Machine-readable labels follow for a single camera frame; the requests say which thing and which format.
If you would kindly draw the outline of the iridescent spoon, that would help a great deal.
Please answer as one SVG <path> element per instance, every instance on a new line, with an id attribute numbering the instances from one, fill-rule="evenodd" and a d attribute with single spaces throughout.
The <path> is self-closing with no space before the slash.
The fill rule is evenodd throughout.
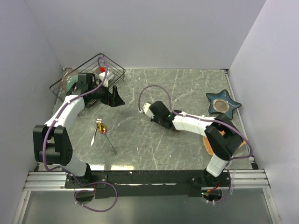
<path id="1" fill-rule="evenodd" d="M 98 126 L 98 130 L 99 130 L 99 132 L 100 132 L 102 135 L 104 135 L 105 138 L 106 138 L 106 140 L 108 141 L 108 144 L 109 144 L 109 146 L 110 146 L 110 148 L 111 148 L 111 152 L 112 152 L 112 154 L 113 154 L 113 155 L 117 155 L 117 151 L 116 151 L 116 149 L 113 147 L 113 145 L 112 145 L 112 143 L 111 143 L 111 141 L 110 141 L 110 139 L 109 139 L 109 137 L 108 137 L 108 135 L 107 135 L 107 126 L 106 126 L 105 124 L 101 123 L 101 122 L 100 122 L 97 126 Z"/>

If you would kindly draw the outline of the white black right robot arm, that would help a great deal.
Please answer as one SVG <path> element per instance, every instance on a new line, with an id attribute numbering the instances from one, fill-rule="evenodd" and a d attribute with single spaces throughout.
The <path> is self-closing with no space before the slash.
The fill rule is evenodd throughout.
<path id="1" fill-rule="evenodd" d="M 226 164 L 243 143 L 243 139 L 236 133 L 236 127 L 224 114 L 204 117 L 180 110 L 170 112 L 162 101 L 145 103 L 142 109 L 151 121 L 166 129 L 191 132 L 207 139 L 213 152 L 204 175 L 204 180 L 209 186 L 215 186 L 221 180 L 221 173 Z"/>

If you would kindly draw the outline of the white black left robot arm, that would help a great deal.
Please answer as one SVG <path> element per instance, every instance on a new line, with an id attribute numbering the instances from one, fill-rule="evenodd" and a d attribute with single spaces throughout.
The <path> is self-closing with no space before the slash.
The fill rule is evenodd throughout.
<path id="1" fill-rule="evenodd" d="M 96 76 L 93 73 L 78 73 L 70 78 L 64 102 L 43 125 L 33 129 L 34 155 L 37 162 L 43 163 L 47 171 L 62 169 L 76 178 L 81 187 L 89 187 L 93 182 L 90 165 L 73 155 L 68 129 L 77 115 L 90 101 L 99 100 L 110 107 L 124 105 L 117 86 L 109 91 L 109 80 L 114 76 L 105 71 Z"/>

